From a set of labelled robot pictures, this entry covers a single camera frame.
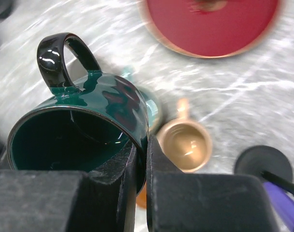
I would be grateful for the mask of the teal glazed mug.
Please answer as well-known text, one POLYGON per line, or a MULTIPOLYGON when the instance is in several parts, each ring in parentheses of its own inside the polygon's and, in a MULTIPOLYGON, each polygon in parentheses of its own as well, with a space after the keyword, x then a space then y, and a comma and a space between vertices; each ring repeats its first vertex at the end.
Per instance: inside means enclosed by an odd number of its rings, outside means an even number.
POLYGON ((149 134, 156 135, 163 122, 162 103, 149 88, 137 84, 135 86, 141 92, 147 105, 149 134))

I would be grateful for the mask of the beige ceramic mug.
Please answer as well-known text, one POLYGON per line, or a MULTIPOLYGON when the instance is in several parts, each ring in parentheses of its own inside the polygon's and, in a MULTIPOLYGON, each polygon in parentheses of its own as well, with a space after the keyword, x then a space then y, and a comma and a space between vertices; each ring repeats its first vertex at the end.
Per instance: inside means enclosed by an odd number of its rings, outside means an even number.
POLYGON ((181 171, 192 173, 208 163, 212 139, 208 131, 190 117, 186 98, 176 104, 177 117, 159 130, 157 139, 165 156, 181 171))

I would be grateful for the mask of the dark green mug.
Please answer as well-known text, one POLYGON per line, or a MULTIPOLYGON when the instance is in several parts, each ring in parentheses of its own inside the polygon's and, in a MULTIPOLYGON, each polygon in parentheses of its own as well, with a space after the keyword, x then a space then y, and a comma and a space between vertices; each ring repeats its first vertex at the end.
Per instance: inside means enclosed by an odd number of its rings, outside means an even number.
POLYGON ((57 33, 37 48, 52 97, 22 116, 7 140, 14 170, 92 172, 130 143, 138 157, 137 190, 146 179, 148 115, 141 92, 101 70, 77 35, 57 33))

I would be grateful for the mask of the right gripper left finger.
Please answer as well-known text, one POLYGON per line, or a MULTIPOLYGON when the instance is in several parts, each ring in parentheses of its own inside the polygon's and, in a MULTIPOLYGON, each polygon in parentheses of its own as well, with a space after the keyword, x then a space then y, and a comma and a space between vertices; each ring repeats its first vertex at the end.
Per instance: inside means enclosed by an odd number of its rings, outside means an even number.
POLYGON ((89 174, 0 170, 0 232, 132 232, 136 160, 127 142, 89 174))

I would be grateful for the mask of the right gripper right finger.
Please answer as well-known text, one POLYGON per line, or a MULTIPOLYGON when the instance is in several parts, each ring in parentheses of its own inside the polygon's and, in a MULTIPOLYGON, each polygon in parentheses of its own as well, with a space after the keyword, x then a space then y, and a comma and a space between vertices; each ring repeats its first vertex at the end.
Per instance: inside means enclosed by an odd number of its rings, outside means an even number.
POLYGON ((147 146, 147 226, 151 232, 277 232, 267 192, 250 175, 179 170, 151 135, 147 146))

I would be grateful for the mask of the wooden coaster two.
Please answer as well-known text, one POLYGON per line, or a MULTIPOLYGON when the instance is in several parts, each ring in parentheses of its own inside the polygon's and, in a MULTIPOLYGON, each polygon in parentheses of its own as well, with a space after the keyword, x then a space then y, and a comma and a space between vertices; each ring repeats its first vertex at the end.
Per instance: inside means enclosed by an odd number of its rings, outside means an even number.
POLYGON ((142 209, 147 208, 147 188, 146 185, 142 188, 138 196, 136 197, 136 204, 142 209))

